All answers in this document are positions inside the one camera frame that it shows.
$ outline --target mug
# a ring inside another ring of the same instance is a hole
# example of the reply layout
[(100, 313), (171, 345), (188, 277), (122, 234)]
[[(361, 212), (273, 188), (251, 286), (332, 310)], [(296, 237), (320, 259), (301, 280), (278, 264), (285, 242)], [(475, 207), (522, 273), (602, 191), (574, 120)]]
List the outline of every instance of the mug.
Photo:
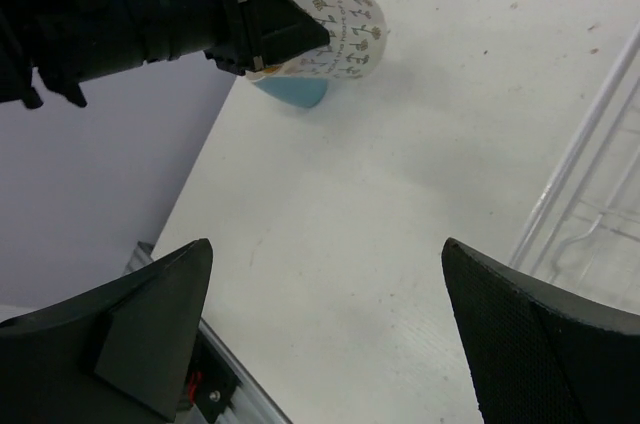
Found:
[(375, 69), (384, 54), (387, 25), (374, 0), (293, 1), (329, 31), (331, 41), (271, 70), (269, 76), (351, 80)]
[(279, 68), (262, 73), (247, 72), (247, 79), (258, 89), (287, 104), (309, 109), (318, 104), (327, 93), (326, 79), (313, 77), (274, 76)]

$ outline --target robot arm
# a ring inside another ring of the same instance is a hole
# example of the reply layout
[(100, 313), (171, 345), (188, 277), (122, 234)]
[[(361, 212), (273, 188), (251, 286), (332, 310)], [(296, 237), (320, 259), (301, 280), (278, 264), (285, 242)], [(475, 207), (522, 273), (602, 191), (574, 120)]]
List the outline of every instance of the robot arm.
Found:
[(237, 75), (327, 45), (328, 32), (292, 0), (0, 0), (0, 102), (42, 100), (45, 86), (79, 107), (79, 84), (204, 51)]

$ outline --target wire rack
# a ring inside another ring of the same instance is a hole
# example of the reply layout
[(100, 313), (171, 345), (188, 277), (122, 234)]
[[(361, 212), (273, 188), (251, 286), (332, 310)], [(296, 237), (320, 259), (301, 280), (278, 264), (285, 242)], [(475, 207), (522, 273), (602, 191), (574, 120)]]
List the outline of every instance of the wire rack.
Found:
[(640, 23), (533, 209), (510, 266), (640, 314)]

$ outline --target blue mug bottom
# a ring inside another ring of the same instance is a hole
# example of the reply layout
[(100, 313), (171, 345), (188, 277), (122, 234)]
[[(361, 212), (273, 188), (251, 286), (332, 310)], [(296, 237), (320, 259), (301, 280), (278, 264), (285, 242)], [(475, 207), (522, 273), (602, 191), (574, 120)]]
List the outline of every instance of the blue mug bottom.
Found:
[(276, 99), (304, 109), (317, 105), (329, 87), (326, 79), (306, 77), (267, 77), (253, 84)]

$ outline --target white table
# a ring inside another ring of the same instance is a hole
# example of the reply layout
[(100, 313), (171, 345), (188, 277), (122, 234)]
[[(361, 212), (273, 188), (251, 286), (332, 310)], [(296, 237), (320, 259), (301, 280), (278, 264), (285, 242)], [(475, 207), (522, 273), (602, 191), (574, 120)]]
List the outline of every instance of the white table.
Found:
[(371, 78), (236, 83), (156, 255), (211, 239), (204, 316), (295, 422), (477, 423), (440, 250), (506, 258), (640, 1), (378, 1)]

